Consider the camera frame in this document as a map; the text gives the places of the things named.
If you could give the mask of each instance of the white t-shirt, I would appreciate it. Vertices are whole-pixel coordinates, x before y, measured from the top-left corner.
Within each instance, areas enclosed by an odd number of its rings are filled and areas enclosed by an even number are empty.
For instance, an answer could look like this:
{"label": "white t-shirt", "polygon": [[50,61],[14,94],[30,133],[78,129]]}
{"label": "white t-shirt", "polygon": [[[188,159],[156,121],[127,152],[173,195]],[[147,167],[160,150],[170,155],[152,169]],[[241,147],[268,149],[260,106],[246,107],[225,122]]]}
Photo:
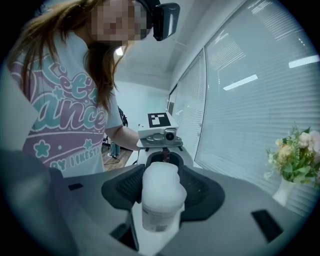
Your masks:
{"label": "white t-shirt", "polygon": [[[42,68],[37,68],[38,60],[34,62],[27,100],[17,83],[16,89],[10,86],[7,91],[1,89],[1,93],[11,95],[11,101],[20,101],[17,107],[3,99],[1,107],[8,112],[1,113],[0,118],[13,123],[1,130],[15,131],[12,142],[21,144],[26,154],[38,158],[46,166],[61,170],[64,177],[103,172],[101,146],[105,129],[122,126],[115,93],[112,92],[108,115],[103,107],[96,107],[97,87],[84,68],[86,43],[73,32],[66,44],[59,36],[54,43],[58,61],[54,62],[45,49]],[[1,78],[1,82],[12,84],[13,79],[19,83],[22,67],[23,63],[16,61],[10,70],[11,80]],[[6,138],[0,146],[9,144],[10,138]],[[7,148],[19,149],[18,146]]]}

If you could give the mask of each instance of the woman's arm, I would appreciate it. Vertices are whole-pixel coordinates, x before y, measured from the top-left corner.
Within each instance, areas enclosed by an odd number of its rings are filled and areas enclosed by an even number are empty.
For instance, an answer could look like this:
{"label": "woman's arm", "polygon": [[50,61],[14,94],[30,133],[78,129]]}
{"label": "woman's arm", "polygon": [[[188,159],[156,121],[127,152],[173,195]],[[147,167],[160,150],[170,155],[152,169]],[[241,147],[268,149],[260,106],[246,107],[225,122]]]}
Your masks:
{"label": "woman's arm", "polygon": [[139,135],[123,125],[105,130],[106,135],[117,145],[128,150],[139,151],[137,143]]}

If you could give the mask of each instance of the white wall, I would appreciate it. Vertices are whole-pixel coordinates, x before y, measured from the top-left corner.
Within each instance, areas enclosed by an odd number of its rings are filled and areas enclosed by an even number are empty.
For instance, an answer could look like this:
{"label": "white wall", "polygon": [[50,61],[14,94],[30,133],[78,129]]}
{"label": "white wall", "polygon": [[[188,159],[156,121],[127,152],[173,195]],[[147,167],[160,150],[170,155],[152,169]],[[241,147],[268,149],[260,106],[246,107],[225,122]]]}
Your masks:
{"label": "white wall", "polygon": [[138,131],[138,124],[144,115],[166,111],[169,91],[123,81],[115,81],[115,84],[118,89],[115,92],[118,106],[132,130]]}
{"label": "white wall", "polygon": [[223,23],[246,0],[214,0],[199,24],[196,26],[187,44],[186,51],[179,59],[172,74],[170,91],[195,59],[205,44],[212,38]]}

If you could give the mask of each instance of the black slot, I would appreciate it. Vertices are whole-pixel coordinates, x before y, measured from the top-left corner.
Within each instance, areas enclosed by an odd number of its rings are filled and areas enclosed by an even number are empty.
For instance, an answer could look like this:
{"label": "black slot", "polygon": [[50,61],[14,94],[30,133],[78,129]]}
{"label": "black slot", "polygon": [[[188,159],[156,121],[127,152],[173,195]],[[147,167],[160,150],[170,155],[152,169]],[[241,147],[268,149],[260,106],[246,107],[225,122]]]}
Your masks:
{"label": "black slot", "polygon": [[77,189],[82,188],[83,185],[80,184],[80,183],[76,183],[76,184],[69,185],[68,187],[69,187],[69,189],[72,191],[72,190],[77,190]]}
{"label": "black slot", "polygon": [[282,228],[266,210],[254,211],[251,212],[251,215],[258,224],[268,243],[277,238],[283,232]]}

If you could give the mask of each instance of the ceiling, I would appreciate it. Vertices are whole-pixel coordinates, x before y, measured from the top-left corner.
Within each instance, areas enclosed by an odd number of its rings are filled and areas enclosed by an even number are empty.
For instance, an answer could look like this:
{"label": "ceiling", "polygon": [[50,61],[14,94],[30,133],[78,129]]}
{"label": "ceiling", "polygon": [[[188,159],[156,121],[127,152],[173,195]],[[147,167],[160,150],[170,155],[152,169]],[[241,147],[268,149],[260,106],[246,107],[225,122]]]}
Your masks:
{"label": "ceiling", "polygon": [[135,41],[119,63],[115,80],[169,90],[173,70],[213,1],[160,0],[161,4],[175,2],[180,5],[176,33],[159,42],[151,31],[144,40]]}

